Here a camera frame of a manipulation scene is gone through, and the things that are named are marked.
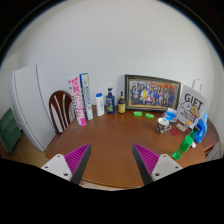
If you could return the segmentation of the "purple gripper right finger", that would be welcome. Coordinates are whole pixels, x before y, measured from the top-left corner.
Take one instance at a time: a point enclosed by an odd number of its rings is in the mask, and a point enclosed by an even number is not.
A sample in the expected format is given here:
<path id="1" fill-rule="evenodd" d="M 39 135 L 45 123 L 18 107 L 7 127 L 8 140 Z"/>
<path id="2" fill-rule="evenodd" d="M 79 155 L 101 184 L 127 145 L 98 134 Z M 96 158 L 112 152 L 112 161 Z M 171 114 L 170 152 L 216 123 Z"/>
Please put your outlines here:
<path id="1" fill-rule="evenodd" d="M 136 143 L 133 144 L 132 153 L 145 185 L 182 169 L 169 155 L 158 155 Z"/>

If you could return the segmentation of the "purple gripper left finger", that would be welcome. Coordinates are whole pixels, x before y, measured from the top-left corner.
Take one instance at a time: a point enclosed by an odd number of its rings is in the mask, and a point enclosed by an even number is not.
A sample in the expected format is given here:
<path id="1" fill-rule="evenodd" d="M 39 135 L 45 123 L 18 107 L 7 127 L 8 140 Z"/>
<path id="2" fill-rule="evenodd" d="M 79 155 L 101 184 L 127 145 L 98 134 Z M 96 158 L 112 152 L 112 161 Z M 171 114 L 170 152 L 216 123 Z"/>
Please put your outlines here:
<path id="1" fill-rule="evenodd" d="M 91 155 L 91 145 L 85 144 L 66 155 L 56 154 L 42 169 L 79 185 Z"/>

